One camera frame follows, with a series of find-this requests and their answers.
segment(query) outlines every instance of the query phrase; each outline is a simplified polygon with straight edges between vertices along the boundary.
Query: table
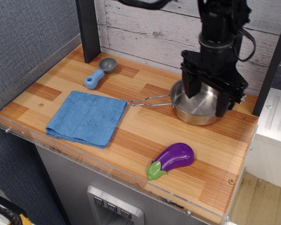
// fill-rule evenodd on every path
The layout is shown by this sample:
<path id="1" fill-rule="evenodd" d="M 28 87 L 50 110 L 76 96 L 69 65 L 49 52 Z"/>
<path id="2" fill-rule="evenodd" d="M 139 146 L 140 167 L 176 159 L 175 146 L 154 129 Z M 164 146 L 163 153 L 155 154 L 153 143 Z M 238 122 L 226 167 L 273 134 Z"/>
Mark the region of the table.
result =
<path id="1" fill-rule="evenodd" d="M 104 149 L 48 137 L 45 127 L 71 91 L 124 99 L 169 94 L 181 75 L 114 57 L 116 70 L 105 75 L 94 90 L 84 80 L 96 69 L 100 53 L 84 63 L 78 46 L 0 112 L 0 125 L 48 150 L 137 188 L 210 224 L 221 224 L 228 215 L 240 179 L 244 158 L 258 117 L 252 115 L 256 97 L 246 101 L 215 124 L 193 126 L 178 119 L 171 105 L 133 107 L 128 104 L 114 136 Z M 168 103 L 170 98 L 152 99 Z M 195 153 L 188 167 L 148 181 L 146 169 L 166 147 L 186 143 Z"/>

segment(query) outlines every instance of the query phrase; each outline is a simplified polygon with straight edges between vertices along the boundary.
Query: folded cloth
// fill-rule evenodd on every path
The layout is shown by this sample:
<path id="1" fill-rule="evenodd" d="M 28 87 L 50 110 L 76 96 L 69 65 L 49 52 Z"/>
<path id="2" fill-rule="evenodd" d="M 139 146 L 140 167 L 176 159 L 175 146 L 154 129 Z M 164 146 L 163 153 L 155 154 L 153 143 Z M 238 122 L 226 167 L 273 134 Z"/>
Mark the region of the folded cloth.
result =
<path id="1" fill-rule="evenodd" d="M 72 91 L 46 126 L 49 136 L 105 148 L 127 101 Z"/>

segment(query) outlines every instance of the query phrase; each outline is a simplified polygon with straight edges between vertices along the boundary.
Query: black metal pole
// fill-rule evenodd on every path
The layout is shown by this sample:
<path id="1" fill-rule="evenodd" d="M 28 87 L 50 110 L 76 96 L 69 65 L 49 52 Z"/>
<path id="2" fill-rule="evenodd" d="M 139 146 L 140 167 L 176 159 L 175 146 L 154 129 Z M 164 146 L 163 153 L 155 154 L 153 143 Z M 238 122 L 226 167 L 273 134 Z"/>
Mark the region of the black metal pole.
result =
<path id="1" fill-rule="evenodd" d="M 84 61 L 91 62 L 100 52 L 94 0 L 76 0 Z"/>
<path id="2" fill-rule="evenodd" d="M 260 114 L 261 114 L 263 105 L 266 102 L 267 95 L 272 87 L 272 83 L 273 83 L 274 77 L 277 73 L 280 61 L 281 61 L 281 34 L 280 34 L 275 52 L 273 54 L 270 66 L 267 70 L 266 77 L 263 81 L 255 108 L 253 110 L 253 115 L 255 115 L 255 116 L 260 116 Z"/>

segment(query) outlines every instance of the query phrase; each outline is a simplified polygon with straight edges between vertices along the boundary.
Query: toy eggplant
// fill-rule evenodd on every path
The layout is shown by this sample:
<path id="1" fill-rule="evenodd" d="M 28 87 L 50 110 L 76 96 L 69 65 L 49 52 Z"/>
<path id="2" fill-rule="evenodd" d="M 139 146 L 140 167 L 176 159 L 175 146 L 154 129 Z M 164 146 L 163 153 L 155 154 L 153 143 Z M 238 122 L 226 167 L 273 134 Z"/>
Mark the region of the toy eggplant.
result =
<path id="1" fill-rule="evenodd" d="M 156 180 L 168 171 L 183 166 L 189 166 L 195 160 L 190 146 L 184 143 L 175 143 L 167 147 L 147 169 L 148 180 Z"/>

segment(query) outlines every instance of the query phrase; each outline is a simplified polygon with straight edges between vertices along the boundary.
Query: gray fabric wall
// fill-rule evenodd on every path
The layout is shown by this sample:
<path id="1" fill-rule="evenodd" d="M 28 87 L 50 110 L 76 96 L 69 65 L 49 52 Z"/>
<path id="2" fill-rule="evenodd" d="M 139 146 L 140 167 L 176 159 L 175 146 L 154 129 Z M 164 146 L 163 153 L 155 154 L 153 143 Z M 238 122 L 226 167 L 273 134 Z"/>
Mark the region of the gray fabric wall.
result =
<path id="1" fill-rule="evenodd" d="M 0 0 L 0 110 L 79 44 L 75 0 Z M 34 146 L 0 129 L 0 188 L 37 225 L 65 220 Z"/>

